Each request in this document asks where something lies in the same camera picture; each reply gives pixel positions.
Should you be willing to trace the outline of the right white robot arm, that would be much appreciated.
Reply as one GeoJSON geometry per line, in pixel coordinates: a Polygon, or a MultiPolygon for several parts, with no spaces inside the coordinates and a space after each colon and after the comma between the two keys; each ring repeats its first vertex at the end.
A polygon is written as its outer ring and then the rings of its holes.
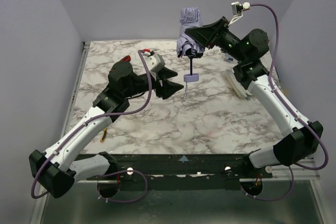
{"type": "Polygon", "coordinates": [[[323,126],[319,121],[311,122],[289,102],[262,64],[260,59],[269,50],[266,32],[253,29],[239,39],[229,31],[228,23],[222,17],[210,25],[188,28],[185,33],[201,46],[217,46],[237,60],[233,68],[235,79],[259,100],[280,129],[283,139],[272,147],[250,153],[248,164],[254,168],[290,166],[315,153],[323,126]]]}

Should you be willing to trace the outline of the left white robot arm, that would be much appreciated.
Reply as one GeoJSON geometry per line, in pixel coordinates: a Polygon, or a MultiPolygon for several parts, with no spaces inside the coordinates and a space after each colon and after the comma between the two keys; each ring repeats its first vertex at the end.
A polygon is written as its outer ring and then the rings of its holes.
{"type": "Polygon", "coordinates": [[[80,152],[120,116],[137,114],[144,110],[155,94],[166,100],[183,89],[183,85],[170,81],[177,72],[165,63],[143,61],[144,73],[137,75],[128,61],[116,62],[108,73],[108,84],[93,101],[84,117],[67,134],[43,152],[34,150],[29,165],[34,178],[31,197],[37,184],[47,193],[59,198],[69,191],[75,182],[93,176],[105,175],[111,167],[108,154],[76,162],[80,152]]]}

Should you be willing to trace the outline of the beige umbrella sleeve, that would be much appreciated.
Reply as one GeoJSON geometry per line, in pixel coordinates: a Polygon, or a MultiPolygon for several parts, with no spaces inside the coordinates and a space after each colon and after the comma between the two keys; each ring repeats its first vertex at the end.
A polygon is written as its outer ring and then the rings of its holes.
{"type": "Polygon", "coordinates": [[[225,77],[241,99],[250,99],[253,95],[236,80],[232,69],[225,70],[225,77]]]}

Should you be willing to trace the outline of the lavender umbrella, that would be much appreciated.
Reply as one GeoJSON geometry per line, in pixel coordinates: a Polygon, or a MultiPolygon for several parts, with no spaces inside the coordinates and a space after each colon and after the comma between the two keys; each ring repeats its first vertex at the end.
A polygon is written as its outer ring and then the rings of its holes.
{"type": "Polygon", "coordinates": [[[178,58],[188,57],[190,67],[189,73],[184,75],[185,90],[183,100],[185,101],[188,94],[188,84],[199,81],[199,74],[193,71],[193,60],[201,58],[204,54],[205,47],[190,35],[194,28],[203,26],[200,10],[198,7],[187,7],[181,10],[180,14],[180,33],[176,42],[176,53],[178,58]]]}

